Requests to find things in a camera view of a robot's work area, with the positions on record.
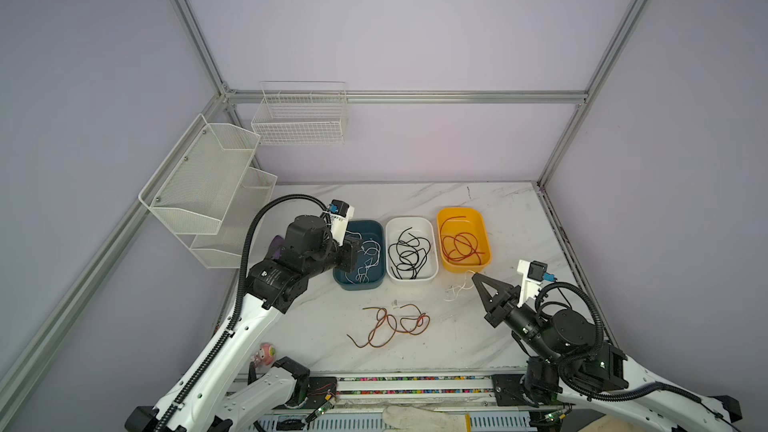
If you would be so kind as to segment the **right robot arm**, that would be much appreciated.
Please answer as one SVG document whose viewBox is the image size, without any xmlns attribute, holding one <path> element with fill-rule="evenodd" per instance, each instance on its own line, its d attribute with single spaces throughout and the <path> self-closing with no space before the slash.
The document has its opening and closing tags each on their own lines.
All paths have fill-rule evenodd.
<svg viewBox="0 0 768 432">
<path fill-rule="evenodd" d="M 596 304 L 578 286 L 520 285 L 484 274 L 472 282 L 492 327 L 506 325 L 529 358 L 520 386 L 529 405 L 589 408 L 646 431 L 734 431 L 743 414 L 728 395 L 707 396 L 661 378 L 610 342 Z"/>
</svg>

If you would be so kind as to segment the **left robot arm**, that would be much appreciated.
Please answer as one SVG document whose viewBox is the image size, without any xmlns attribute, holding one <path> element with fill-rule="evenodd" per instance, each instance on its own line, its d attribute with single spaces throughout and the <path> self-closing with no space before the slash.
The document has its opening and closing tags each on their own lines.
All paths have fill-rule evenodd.
<svg viewBox="0 0 768 432">
<path fill-rule="evenodd" d="M 251 265 L 250 251 L 261 220 L 276 206 L 305 200 L 320 207 L 287 227 L 279 246 Z M 310 371 L 284 357 L 240 392 L 230 386 L 263 336 L 285 316 L 311 278 L 356 263 L 358 241 L 347 237 L 354 208 L 341 200 L 324 204 L 301 193 L 265 204 L 248 226 L 237 276 L 234 304 L 193 365 L 155 404 L 138 406 L 126 419 L 128 431 L 240 431 L 272 409 L 302 404 Z"/>
</svg>

